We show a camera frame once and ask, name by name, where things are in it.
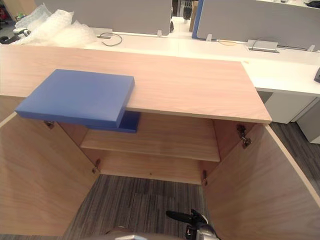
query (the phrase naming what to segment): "cabinet hinge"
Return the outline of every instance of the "cabinet hinge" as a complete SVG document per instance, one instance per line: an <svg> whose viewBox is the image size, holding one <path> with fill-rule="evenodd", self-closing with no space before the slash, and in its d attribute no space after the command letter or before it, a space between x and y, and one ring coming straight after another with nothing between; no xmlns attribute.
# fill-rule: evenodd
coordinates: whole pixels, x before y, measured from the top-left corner
<svg viewBox="0 0 320 240"><path fill-rule="evenodd" d="M202 184L207 186L208 185L208 181L207 181L207 171L203 170L202 171Z"/></svg>
<svg viewBox="0 0 320 240"><path fill-rule="evenodd" d="M237 125L236 130L239 134L240 139L243 141L242 147L243 149L246 149L251 143L251 139L246 137L246 127L244 125Z"/></svg>
<svg viewBox="0 0 320 240"><path fill-rule="evenodd" d="M92 173L95 174L98 170L98 167L100 165L101 159L99 158L97 161L95 161L94 168L92 168Z"/></svg>
<svg viewBox="0 0 320 240"><path fill-rule="evenodd" d="M54 121L43 121L43 122L49 129L53 129L55 127Z"/></svg>

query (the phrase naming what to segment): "blue foam pad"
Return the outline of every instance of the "blue foam pad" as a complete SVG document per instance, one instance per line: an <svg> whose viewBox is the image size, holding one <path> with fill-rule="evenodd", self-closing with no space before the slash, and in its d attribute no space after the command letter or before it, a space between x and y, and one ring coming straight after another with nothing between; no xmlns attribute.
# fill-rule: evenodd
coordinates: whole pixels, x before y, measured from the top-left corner
<svg viewBox="0 0 320 240"><path fill-rule="evenodd" d="M135 134L137 132L140 115L141 113L137 111L125 111L119 127L88 126L88 125L86 127L89 129Z"/></svg>
<svg viewBox="0 0 320 240"><path fill-rule="evenodd" d="M56 69L15 111L24 118L117 128L133 76Z"/></svg>

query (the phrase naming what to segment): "floor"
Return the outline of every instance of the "floor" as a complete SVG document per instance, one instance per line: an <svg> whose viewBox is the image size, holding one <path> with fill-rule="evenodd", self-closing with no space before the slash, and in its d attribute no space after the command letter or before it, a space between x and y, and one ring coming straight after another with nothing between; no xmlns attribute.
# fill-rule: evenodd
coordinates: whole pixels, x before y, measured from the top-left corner
<svg viewBox="0 0 320 240"><path fill-rule="evenodd" d="M320 195L320 144L308 143L296 123L271 127ZM165 211L189 213L191 208L208 216L201 186L101 175L63 237L0 235L0 240L78 240L116 226L183 238L186 224Z"/></svg>
<svg viewBox="0 0 320 240"><path fill-rule="evenodd" d="M0 37L7 36L9 38L13 37L14 32L13 30L15 29L15 22L12 20L7 21L8 25L4 24L3 22L1 23L1 30L0 30Z"/></svg>
<svg viewBox="0 0 320 240"><path fill-rule="evenodd" d="M320 195L320 144L309 143L295 122L270 126Z"/></svg>

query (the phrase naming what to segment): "open cabinet door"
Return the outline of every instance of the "open cabinet door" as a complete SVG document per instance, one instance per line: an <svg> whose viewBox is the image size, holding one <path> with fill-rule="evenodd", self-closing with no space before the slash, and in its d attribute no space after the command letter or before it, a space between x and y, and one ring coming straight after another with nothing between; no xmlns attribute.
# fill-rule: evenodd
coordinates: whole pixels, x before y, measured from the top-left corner
<svg viewBox="0 0 320 240"><path fill-rule="evenodd" d="M211 221L223 240L319 240L320 198L268 125L256 124L207 176Z"/></svg>
<svg viewBox="0 0 320 240"><path fill-rule="evenodd" d="M15 113L0 123L0 234L61 236L99 173L64 130Z"/></svg>

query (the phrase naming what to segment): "cabinet top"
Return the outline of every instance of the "cabinet top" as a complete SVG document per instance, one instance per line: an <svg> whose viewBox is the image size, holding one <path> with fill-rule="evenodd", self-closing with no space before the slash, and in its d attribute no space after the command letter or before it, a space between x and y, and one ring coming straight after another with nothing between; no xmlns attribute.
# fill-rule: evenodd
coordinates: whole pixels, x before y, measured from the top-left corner
<svg viewBox="0 0 320 240"><path fill-rule="evenodd" d="M55 69L134 76L131 111L270 123L242 64L80 48L1 45L0 95L27 97Z"/></svg>

